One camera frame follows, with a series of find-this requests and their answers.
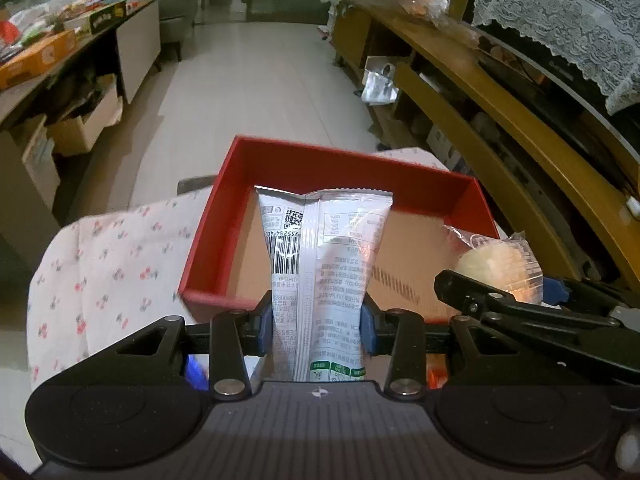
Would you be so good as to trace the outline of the white plastic storage bin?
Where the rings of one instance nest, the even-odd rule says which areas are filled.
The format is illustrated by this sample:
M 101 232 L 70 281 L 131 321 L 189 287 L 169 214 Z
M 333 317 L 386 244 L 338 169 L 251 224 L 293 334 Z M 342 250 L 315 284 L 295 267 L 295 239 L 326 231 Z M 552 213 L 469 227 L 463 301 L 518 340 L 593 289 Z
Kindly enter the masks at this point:
M 45 114 L 26 120 L 22 125 L 20 150 L 22 162 L 40 197 L 52 209 L 61 179 L 53 159 L 54 141 L 48 137 Z

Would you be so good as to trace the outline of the grey sofa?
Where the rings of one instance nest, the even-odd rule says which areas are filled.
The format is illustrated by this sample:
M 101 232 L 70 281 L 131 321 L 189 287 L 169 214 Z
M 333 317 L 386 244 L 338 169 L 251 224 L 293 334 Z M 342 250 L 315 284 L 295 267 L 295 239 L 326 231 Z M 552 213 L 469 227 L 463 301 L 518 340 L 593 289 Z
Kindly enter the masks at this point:
M 182 45 L 195 26 L 198 0 L 158 0 L 160 8 L 160 44 L 173 48 L 182 61 Z

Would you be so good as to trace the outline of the white coffee table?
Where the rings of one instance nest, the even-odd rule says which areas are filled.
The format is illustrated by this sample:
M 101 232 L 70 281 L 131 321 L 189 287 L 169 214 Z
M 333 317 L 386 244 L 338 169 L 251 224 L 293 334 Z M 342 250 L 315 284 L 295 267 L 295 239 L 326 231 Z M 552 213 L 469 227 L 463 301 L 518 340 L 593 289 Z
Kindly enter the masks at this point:
M 76 50 L 47 73 L 1 95 L 1 274 L 22 280 L 72 215 L 92 151 L 64 157 L 53 149 L 61 183 L 52 209 L 40 197 L 22 162 L 20 137 L 26 120 L 60 120 L 86 96 L 99 76 L 114 74 L 122 104 L 130 103 L 160 54 L 160 8 L 140 4 L 122 21 L 81 40 Z

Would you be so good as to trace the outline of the orange snack box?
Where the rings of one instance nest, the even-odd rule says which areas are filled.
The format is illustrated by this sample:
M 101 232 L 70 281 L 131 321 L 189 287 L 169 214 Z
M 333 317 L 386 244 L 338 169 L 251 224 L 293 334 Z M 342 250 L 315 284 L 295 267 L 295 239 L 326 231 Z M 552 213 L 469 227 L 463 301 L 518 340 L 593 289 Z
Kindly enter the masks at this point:
M 26 48 L 1 66 L 0 87 L 6 90 L 44 74 L 76 47 L 73 29 L 49 36 Z

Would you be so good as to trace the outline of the silver foil bag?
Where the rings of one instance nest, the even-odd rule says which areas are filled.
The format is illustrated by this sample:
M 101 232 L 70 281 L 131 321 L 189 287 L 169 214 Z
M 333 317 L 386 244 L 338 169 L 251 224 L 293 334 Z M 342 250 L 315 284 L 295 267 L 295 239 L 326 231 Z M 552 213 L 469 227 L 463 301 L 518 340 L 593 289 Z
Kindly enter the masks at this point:
M 394 104 L 398 88 L 394 83 L 396 58 L 369 56 L 364 63 L 361 101 L 370 106 Z

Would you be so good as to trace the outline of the white cardboard storage box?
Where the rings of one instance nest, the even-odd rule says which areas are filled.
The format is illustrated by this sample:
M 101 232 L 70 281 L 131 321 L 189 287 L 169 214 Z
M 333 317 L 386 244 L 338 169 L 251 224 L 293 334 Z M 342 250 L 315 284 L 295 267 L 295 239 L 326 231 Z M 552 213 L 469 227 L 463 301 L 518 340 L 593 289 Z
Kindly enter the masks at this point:
M 85 155 L 92 151 L 104 129 L 122 118 L 122 98 L 114 74 L 99 76 L 93 89 L 60 120 L 47 126 L 54 150 L 61 156 Z

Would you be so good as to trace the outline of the cherry print tablecloth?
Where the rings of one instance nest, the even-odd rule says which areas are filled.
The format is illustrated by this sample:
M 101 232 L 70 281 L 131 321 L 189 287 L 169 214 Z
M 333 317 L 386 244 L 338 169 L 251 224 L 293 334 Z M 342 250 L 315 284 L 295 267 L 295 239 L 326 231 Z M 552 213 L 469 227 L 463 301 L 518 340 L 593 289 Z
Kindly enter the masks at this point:
M 210 190 L 81 219 L 29 291 L 39 479 L 427 479 L 448 445 L 370 382 L 253 388 L 239 322 L 198 322 L 179 273 Z

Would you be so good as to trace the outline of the round pastry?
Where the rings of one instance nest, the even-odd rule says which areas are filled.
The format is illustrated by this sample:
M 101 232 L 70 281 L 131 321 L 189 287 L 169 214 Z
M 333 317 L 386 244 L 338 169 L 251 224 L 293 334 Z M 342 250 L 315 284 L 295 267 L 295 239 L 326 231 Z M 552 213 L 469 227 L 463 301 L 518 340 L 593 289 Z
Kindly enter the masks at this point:
M 454 272 L 510 292 L 519 302 L 541 304 L 544 274 L 522 233 L 504 240 L 445 226 L 456 255 Z

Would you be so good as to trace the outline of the white silver snack packet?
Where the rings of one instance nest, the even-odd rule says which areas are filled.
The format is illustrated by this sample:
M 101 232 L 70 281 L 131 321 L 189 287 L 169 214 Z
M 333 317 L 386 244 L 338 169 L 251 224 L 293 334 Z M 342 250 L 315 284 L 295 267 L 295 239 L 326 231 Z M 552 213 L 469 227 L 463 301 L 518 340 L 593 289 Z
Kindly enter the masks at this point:
M 256 190 L 270 261 L 270 378 L 350 382 L 366 376 L 360 309 L 393 195 L 367 188 Z

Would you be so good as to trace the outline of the red cardboard box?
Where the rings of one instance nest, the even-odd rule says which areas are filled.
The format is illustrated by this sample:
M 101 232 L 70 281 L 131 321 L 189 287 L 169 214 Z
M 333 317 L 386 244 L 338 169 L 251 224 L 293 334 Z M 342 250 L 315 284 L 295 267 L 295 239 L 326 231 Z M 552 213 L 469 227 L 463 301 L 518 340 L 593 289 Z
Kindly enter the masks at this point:
M 353 300 L 442 322 L 434 279 L 456 233 L 497 234 L 477 180 L 380 155 L 236 138 L 205 203 L 179 294 L 206 321 L 281 285 L 295 302 Z

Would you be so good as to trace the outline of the white lace cloth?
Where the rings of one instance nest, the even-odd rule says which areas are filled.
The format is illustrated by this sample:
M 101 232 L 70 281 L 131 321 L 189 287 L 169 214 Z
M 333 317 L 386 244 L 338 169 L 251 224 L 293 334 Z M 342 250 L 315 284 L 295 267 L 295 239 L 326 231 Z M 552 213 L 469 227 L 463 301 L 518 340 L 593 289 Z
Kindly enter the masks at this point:
M 639 102 L 639 0 L 474 0 L 472 23 L 513 28 L 575 65 L 608 114 Z

